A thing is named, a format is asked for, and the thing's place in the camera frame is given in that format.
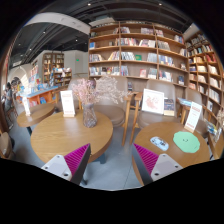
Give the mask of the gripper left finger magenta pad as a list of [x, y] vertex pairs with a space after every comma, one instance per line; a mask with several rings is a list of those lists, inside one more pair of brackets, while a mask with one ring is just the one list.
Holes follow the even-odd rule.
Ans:
[[55, 155], [42, 166], [42, 169], [79, 185], [83, 179], [90, 154], [91, 145], [86, 144], [65, 156]]

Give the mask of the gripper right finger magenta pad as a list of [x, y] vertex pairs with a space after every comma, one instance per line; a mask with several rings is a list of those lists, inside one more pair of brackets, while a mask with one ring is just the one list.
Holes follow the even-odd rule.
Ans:
[[137, 144], [133, 144], [132, 154], [144, 185], [182, 169], [182, 166], [168, 154], [158, 155]]

